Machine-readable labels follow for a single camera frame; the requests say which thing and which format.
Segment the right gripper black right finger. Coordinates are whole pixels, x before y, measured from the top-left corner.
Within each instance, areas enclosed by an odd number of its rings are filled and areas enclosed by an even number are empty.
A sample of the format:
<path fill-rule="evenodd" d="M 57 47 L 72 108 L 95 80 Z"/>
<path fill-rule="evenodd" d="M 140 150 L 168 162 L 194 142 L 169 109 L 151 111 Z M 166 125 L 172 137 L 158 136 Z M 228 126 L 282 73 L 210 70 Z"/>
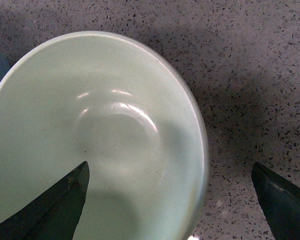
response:
<path fill-rule="evenodd" d="M 300 187 L 259 162 L 254 163 L 251 177 L 274 238 L 300 240 Z"/>

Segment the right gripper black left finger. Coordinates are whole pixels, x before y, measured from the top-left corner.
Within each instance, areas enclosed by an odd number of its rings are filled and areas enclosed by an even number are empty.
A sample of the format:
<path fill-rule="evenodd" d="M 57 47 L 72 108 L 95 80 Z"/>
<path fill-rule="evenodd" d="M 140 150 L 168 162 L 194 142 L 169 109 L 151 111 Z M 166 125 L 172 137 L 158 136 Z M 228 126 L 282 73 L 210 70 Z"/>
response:
<path fill-rule="evenodd" d="M 23 209 L 0 223 L 0 240 L 71 240 L 86 201 L 84 161 Z"/>

